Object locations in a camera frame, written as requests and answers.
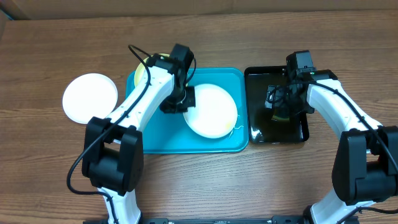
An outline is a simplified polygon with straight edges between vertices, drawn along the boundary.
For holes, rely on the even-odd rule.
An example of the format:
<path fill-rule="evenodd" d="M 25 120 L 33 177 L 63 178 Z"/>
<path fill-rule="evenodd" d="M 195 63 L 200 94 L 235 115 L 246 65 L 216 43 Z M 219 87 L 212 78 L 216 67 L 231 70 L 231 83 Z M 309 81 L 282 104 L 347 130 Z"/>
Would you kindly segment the green yellow sponge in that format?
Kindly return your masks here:
<path fill-rule="evenodd" d="M 280 122 L 289 122 L 290 121 L 289 112 L 283 110 L 274 110 L 274 113 L 272 115 L 272 120 Z"/>

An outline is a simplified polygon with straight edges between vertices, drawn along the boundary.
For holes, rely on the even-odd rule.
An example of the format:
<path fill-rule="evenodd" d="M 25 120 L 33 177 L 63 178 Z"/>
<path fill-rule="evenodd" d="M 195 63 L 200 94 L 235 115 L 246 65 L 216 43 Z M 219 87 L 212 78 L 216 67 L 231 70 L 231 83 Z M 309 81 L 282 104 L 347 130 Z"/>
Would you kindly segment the white plate with stain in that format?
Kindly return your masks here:
<path fill-rule="evenodd" d="M 232 96 L 213 84 L 194 87 L 195 106 L 184 112 L 188 126 L 198 135 L 217 139 L 229 134 L 238 120 L 238 109 Z"/>

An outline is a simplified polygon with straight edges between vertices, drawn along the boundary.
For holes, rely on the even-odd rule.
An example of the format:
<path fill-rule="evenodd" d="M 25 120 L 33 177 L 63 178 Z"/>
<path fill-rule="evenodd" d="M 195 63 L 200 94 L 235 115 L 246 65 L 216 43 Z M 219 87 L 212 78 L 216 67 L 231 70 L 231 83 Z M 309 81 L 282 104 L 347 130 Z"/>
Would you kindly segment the yellow-green plate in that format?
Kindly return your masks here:
<path fill-rule="evenodd" d="M 170 56 L 169 54 L 159 54 L 159 55 L 164 56 L 164 57 L 169 57 Z M 136 71 L 135 71 L 134 86 L 138 86 L 138 84 L 139 84 L 139 82 L 140 82 L 140 80 L 141 80 L 141 78 L 142 78 L 142 76 L 144 74 L 144 70 L 145 70 L 145 67 L 144 67 L 143 63 L 140 63 L 137 66 Z"/>

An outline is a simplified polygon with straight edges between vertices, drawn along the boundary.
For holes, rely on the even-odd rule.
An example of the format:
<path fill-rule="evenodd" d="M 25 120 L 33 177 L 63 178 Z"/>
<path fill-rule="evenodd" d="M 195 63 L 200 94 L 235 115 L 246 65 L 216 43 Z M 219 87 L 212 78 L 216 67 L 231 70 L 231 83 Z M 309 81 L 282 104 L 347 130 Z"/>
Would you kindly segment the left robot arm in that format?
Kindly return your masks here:
<path fill-rule="evenodd" d="M 142 60 L 144 73 L 125 101 L 105 118 L 92 117 L 85 145 L 76 159 L 95 195 L 104 198 L 105 223 L 142 223 L 134 189 L 144 168 L 143 130 L 156 110 L 184 113 L 195 106 L 195 90 L 188 82 L 196 67 L 189 47 L 175 44 L 170 55 Z"/>

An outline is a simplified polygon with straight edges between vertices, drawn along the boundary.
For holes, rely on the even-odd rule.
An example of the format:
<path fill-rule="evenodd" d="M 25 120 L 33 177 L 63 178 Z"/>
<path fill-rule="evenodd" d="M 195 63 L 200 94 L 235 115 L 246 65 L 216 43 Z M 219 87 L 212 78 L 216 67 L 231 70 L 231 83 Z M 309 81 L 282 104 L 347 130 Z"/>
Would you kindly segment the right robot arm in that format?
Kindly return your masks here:
<path fill-rule="evenodd" d="M 301 223 L 357 223 L 365 210 L 396 214 L 373 205 L 397 196 L 397 126 L 383 126 L 344 91 L 331 70 L 297 69 L 287 83 L 270 85 L 266 106 L 277 113 L 318 111 L 339 140 L 332 189 L 308 206 Z"/>

